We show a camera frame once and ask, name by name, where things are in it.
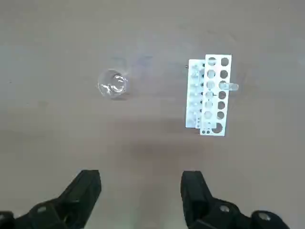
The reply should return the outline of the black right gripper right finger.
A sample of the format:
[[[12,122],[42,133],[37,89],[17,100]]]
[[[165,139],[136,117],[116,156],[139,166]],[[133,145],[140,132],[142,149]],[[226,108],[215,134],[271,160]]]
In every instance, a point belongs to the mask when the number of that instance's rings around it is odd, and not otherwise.
[[[246,216],[234,203],[214,198],[201,171],[184,171],[181,177],[184,219],[189,229],[287,229],[275,213],[254,211]]]

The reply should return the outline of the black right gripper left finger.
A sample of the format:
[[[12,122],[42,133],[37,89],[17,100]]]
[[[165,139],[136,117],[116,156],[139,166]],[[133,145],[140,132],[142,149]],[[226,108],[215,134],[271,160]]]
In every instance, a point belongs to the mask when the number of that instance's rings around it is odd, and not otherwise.
[[[2,229],[83,229],[102,190],[98,170],[82,170],[57,198],[41,202],[14,217],[0,212]]]

